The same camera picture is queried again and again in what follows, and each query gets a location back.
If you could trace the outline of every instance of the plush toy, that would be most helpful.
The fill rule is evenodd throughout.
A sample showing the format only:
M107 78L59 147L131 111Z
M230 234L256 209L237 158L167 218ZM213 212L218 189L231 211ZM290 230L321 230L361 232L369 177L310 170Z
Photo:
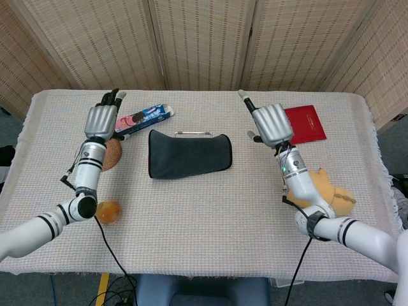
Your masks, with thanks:
M309 173L320 196L330 204L337 216L347 215L352 211L356 200L350 191L333 186L326 170L322 168L318 172L310 171ZM309 202L296 199L291 191L289 191L288 200L302 208L310 206Z

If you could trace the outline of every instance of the yellow tape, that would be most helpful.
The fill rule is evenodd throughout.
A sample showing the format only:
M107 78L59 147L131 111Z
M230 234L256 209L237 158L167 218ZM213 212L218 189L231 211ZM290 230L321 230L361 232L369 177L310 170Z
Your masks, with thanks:
M109 273L102 273L101 280L99 282L98 298L96 299L95 306L102 306L105 300L106 289L108 288Z

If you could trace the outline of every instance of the red notebook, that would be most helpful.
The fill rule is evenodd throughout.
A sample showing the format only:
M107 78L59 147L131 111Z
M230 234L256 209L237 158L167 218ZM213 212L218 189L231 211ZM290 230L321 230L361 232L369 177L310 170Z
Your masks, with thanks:
M313 105L287 108L285 112L293 129L292 144L327 138Z

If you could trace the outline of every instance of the gray chair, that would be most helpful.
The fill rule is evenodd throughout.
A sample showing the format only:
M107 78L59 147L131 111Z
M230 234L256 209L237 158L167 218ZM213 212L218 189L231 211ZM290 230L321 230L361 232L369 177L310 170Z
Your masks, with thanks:
M266 278L178 277L143 274L137 286L138 306L176 306L173 299L185 296L224 298L231 306L270 306Z

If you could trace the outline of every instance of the woven screen panel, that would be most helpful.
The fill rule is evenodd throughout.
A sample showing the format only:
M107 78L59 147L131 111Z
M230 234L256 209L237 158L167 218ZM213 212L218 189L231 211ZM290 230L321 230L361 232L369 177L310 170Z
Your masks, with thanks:
M168 89L237 89L253 0L151 0L149 4L161 41Z
M0 1L0 105L22 120L32 96L43 89L68 89L5 1Z
M144 1L21 1L81 88L163 88Z
M265 0L243 85L252 91L314 91L371 0Z
M365 98L377 129L408 107L408 1L381 1L326 91Z

